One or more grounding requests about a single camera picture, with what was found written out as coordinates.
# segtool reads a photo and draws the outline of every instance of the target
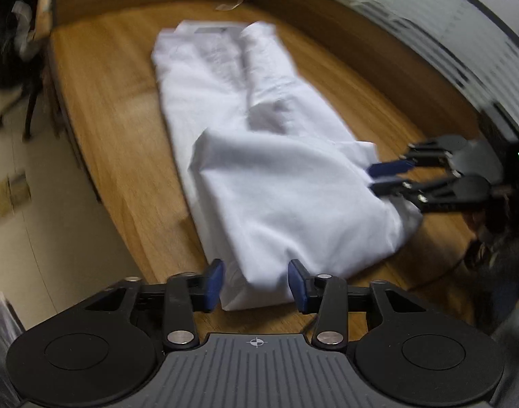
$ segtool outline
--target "black chair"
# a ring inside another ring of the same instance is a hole
[[[8,89],[22,86],[21,94],[0,111],[0,129],[4,126],[4,116],[19,102],[29,98],[23,140],[31,138],[31,120],[38,94],[43,89],[42,71],[43,57],[36,54],[28,61],[20,58],[15,50],[14,39],[17,30],[17,18],[12,13],[14,3],[18,0],[0,0],[0,88]],[[21,0],[33,10],[32,24],[35,20],[36,0]]]

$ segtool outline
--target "beige floor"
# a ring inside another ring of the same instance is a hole
[[[14,93],[0,93],[0,108]],[[0,223],[0,291],[26,328],[125,276],[140,276],[106,210],[95,200],[64,134],[54,136],[39,99],[23,143],[22,103],[0,131],[0,180],[25,170],[32,201]]]

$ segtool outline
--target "black circular disc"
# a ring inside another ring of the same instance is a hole
[[[503,373],[499,346],[437,312],[398,313],[358,342],[358,369],[372,386],[411,405],[460,406],[489,398]]]
[[[61,314],[11,345],[6,367],[18,393],[44,406],[78,408],[116,401],[155,366],[149,337],[121,316]]]

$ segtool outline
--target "white fabric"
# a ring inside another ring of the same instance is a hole
[[[370,192],[375,145],[297,75],[272,25],[183,22],[152,59],[205,255],[225,261],[224,309],[291,301],[293,258],[349,277],[419,225],[414,205]]]

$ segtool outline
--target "wooden table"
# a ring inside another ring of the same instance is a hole
[[[105,14],[52,33],[55,70],[84,159],[103,204],[149,282],[202,271],[206,265],[174,166],[150,60],[162,28],[174,28],[183,19],[275,23],[301,74],[359,139],[377,144],[381,159],[394,158],[407,143],[423,138],[382,94],[296,29],[251,6],[231,12],[215,11],[215,6],[167,3]],[[428,216],[405,248],[351,282],[366,285],[379,278],[412,286],[456,262],[469,238],[459,216]],[[454,281],[445,280],[424,293],[448,312],[469,319],[470,302]],[[202,335],[296,332],[309,318],[297,314],[293,305],[197,315]],[[361,337],[366,331],[363,315],[352,315],[349,321],[352,337]]]

